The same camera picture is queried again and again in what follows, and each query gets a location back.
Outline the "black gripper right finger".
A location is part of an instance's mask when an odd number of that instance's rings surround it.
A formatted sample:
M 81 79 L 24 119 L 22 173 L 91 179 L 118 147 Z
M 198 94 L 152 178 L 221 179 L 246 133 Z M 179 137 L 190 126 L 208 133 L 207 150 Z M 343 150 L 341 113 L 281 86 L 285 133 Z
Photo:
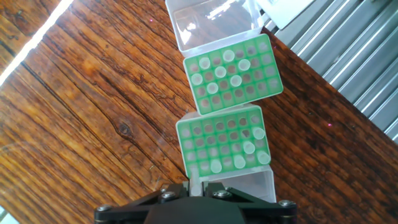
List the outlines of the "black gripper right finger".
M 203 196 L 226 202 L 221 211 L 242 218 L 240 223 L 297 223 L 297 204 L 291 200 L 270 203 L 221 182 L 204 182 Z

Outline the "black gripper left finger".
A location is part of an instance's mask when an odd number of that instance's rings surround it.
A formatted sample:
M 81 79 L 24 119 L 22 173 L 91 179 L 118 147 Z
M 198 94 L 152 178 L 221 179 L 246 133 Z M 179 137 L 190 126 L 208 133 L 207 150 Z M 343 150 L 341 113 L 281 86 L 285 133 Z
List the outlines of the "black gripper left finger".
M 94 211 L 94 224 L 144 223 L 156 205 L 188 197 L 188 187 L 188 182 L 170 184 L 126 205 L 100 205 Z

